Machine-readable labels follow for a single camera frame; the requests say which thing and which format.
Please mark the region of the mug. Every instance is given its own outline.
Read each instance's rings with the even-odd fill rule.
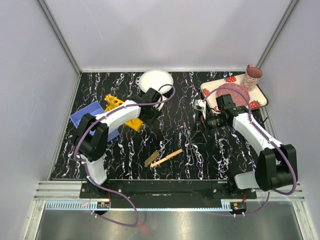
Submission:
[[[240,85],[247,91],[252,91],[255,89],[256,85],[259,82],[259,79],[262,77],[262,71],[254,67],[252,64],[246,66],[245,74]]]

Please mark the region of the round plate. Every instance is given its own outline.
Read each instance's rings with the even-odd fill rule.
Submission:
[[[222,84],[220,87],[238,90],[238,91],[242,92],[243,95],[246,96],[246,99],[248,100],[248,102],[250,102],[249,92],[247,90],[245,90],[239,84],[236,84],[236,83],[225,83],[225,84]],[[247,103],[244,100],[244,98],[239,93],[237,93],[235,91],[227,90],[227,89],[219,89],[219,90],[216,91],[216,96],[217,97],[220,97],[221,95],[225,95],[225,94],[231,94],[232,100],[233,100],[233,102],[235,103],[235,105],[237,107],[238,106],[246,106],[247,105]]]
[[[153,88],[158,91],[158,89],[164,84],[173,85],[174,79],[168,72],[163,70],[146,71],[142,74],[139,80],[139,87],[144,93],[146,93],[149,88]],[[171,88],[171,86],[164,86],[161,88],[160,93],[165,94]]]

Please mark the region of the black marble tabletop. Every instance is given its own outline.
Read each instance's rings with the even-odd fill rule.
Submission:
[[[71,113],[97,101],[105,109],[104,98],[111,94],[123,101],[140,92],[138,82],[142,72],[83,73]],[[143,124],[139,132],[128,126],[119,127],[120,136],[107,145],[104,167],[108,179],[226,179],[231,171],[252,171],[258,159],[255,151],[232,127],[216,129],[207,144],[189,144],[196,113],[194,99],[199,98],[202,83],[243,74],[243,72],[170,72],[176,94],[167,102],[158,119],[150,126]],[[261,122],[259,110],[253,111]],[[73,160],[71,142],[75,127],[69,120],[52,180],[83,179],[84,167]],[[145,160],[159,151],[160,157],[183,149],[183,153],[161,165],[144,167]]]

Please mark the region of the yellow toy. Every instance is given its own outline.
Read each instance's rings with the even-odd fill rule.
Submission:
[[[111,109],[114,109],[124,103],[120,99],[118,99],[110,94],[105,96],[104,100],[108,103],[106,105],[106,109],[104,110],[105,112],[110,111]],[[125,122],[124,124],[138,132],[143,123],[144,122],[141,121],[139,118],[135,118],[135,119],[132,119],[130,121]]]

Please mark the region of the red strawberry pattern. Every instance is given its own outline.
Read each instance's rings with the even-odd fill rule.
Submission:
[[[237,81],[235,76],[230,76],[228,78],[224,79],[227,83],[234,83],[235,81]]]
[[[252,102],[250,102],[250,107],[251,107],[252,109],[259,108],[259,107],[261,107],[261,103],[258,102],[257,100],[252,101]]]
[[[205,96],[207,96],[210,93],[210,91],[205,88],[202,91]]]

